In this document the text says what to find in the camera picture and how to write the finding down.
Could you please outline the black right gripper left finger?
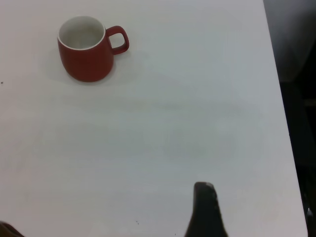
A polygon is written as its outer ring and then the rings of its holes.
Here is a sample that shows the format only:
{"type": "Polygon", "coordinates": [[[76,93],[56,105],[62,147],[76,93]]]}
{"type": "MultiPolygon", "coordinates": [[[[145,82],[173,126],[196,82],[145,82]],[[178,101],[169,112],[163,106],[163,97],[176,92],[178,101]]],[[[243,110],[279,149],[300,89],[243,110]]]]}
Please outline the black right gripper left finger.
{"type": "Polygon", "coordinates": [[[0,222],[0,237],[24,237],[13,226],[7,222],[0,222]]]}

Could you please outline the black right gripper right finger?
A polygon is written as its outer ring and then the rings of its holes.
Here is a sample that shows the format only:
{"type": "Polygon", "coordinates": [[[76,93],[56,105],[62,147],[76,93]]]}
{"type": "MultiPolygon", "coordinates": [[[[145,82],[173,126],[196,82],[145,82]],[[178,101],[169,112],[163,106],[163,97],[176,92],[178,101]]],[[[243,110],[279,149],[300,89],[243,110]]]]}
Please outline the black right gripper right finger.
{"type": "Polygon", "coordinates": [[[227,235],[214,186],[208,182],[196,182],[193,212],[185,236],[226,237],[227,235]]]}

